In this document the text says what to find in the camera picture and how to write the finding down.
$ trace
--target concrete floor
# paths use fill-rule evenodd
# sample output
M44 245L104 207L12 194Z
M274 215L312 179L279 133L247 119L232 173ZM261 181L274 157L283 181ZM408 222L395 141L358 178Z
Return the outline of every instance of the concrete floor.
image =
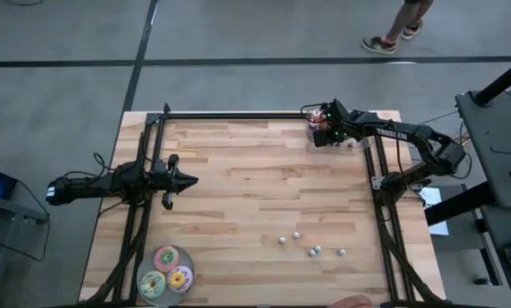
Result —
M0 61L133 60L149 2L45 0L17 8L0 0ZM400 3L161 0L146 58L371 57L359 47L359 38L385 31ZM511 56L511 0L439 0L425 20L419 37L401 42L397 56ZM481 89L510 66L143 68L132 109L160 110L167 102L173 110L296 110L339 98L348 108L399 110L403 121L417 123L455 110L457 93ZM0 68L0 171L24 180L41 198L47 183L66 171L96 172L92 152L110 160L131 73L132 68ZM459 125L457 115L432 123L443 133L454 133ZM483 171L475 162L465 182L481 181ZM18 199L36 206L29 197ZM46 260L13 257L1 307L76 301L98 204L82 200L48 208ZM21 249L39 254L43 235L44 228L25 226ZM483 274L473 252L437 255L449 299L511 303L506 287L490 291L472 285L472 276Z

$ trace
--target metal frame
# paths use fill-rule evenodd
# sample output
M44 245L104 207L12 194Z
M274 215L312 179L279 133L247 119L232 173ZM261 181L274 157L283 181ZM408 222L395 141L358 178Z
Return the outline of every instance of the metal frame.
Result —
M9 225L8 232L3 238L3 244L6 246L15 246L15 239L24 219L33 219L37 224L48 222L48 217L40 210L29 209L4 199L0 199L0 218L9 221L9 223L6 223ZM0 246L0 282L6 270L10 253L9 249Z
M169 106L166 104L164 106L163 113L150 113L146 116L146 125L145 125L145 134L146 141L144 144L144 149L147 149L148 140L150 137L150 131L153 124L158 124L157 129L157 137L155 140L154 151L152 153L152 161L156 161L159 159L159 149L162 147L163 140L163 127L166 120L203 120L203 119L230 119L230 120L239 120L239 119L304 119L304 116L296 111L283 111L283 112L172 112L169 110ZM384 155L383 142L380 137L376 137L376 147L377 154L379 157L379 162L381 165L381 171L383 175L388 174L388 164L386 162L386 156ZM390 302L384 303L381 305L383 308L393 308L393 307L422 307L422 308L434 308L434 307L449 307L449 308L489 308L489 307L477 307L477 306L469 306L469 305L452 305L447 302L419 302L414 300L414 291L413 291L413 277L415 277L419 282L422 282L420 278L417 276L416 272L413 268L407 269L401 266L401 274L403 277L403 283L406 287L407 300L399 299L398 289L396 286L396 281L394 277L394 268L392 264L392 258L390 254L393 254L400 264L408 264L407 258L405 257L405 245L403 243L403 238L401 235L401 227L400 220L397 214L397 209L395 206L389 208L393 235L394 237L389 235L389 231L386 228L386 223L384 221L383 215L383 206L379 203L379 198L377 195L377 190L374 189L371 185L371 178L376 176L375 166L371 155L371 147L367 146L364 149L365 153L365 162L367 165L367 174L369 180L369 187L371 189L371 195L373 197L373 205L375 207L375 216L377 219L377 229L379 231L379 238L381 241L381 250L383 253L383 262L384 262L384 270L385 275L389 287L390 294ZM102 287L108 287L112 285L114 288L114 293L112 294L111 301L104 302L106 299L106 294L104 296L99 296L96 300L88 300L85 302L79 302L74 305L62 305L57 307L140 307L145 305L136 305L137 301L137 283L136 283L136 274L137 269L139 268L141 259L143 258L143 251L145 249L145 241L148 230L148 222L150 217L150 211L152 207L152 193L147 193L146 202L142 206L143 213L141 217L141 224L139 226L139 230L135 235L134 239L131 240L132 231L134 228L135 221L135 213L136 207L130 206L128 212L128 218L126 221L126 227L124 230L124 238L122 241L122 250L121 257L118 265L113 269L110 277L107 281L102 285ZM132 259L135 254L134 261L134 274L132 275L132 281L128 293L128 297L126 299L122 299L122 286L123 286L123 278L124 271L126 266ZM295 307L299 305L290 305L290 306L272 306L272 307ZM223 307L218 305L201 305L200 307ZM237 306L226 306L227 308L231 307L257 307L250 305L237 305ZM299 307L323 307L317 305L303 305Z

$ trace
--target wooden table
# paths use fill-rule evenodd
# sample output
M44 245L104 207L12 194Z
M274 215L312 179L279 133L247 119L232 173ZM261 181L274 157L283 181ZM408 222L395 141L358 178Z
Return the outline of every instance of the wooden table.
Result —
M400 120L397 111L378 114ZM113 166L134 160L145 118L146 112L124 115ZM199 183L174 197L172 211L155 195L146 252L177 245L191 254L196 284L183 304L329 305L360 293L375 303L389 299L364 153L307 148L306 127L302 120L166 121L161 157L178 154L180 170ZM396 170L395 140L384 139L384 148ZM407 169L403 143L401 160ZM102 209L117 201L106 198ZM410 262L444 298L420 202L402 199L397 207ZM127 212L124 205L99 218L80 299L94 294L115 266ZM314 246L322 251L310 258ZM339 248L346 256L337 256ZM396 263L395 273L403 293Z

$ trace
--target black shoe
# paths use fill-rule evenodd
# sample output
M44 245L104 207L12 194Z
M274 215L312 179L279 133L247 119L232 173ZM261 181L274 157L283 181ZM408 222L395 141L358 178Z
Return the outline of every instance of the black shoe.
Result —
M420 20L419 24L415 27L407 26L403 31L401 32L401 38L405 40L409 40L415 37L415 35L419 34L420 28L423 27L423 21Z
M386 55L394 54L396 49L395 43L391 44L385 42L382 37L363 38L361 40L361 46L369 51L383 53Z

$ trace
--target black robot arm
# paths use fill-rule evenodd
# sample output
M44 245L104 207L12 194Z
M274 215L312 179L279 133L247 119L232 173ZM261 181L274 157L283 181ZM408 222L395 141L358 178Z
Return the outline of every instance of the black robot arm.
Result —
M456 172L466 153L461 145L448 135L435 132L426 125L414 125L384 120L368 111L347 111L338 100L320 106L323 120L321 129L314 131L315 146L357 141L373 135L406 141L419 150L422 163L406 170L402 175L391 172L381 181L380 196L385 204L394 204L407 190L407 185L421 181L429 175L450 175Z
M179 157L169 156L168 162L155 162L151 173L145 171L142 146L145 136L140 136L137 158L123 163L106 175L81 178L59 177L48 185L46 201L51 205L69 204L78 198L120 197L129 204L141 204L147 192L165 191L162 203L171 210L172 193L180 193L198 182L198 178L185 175L177 168Z

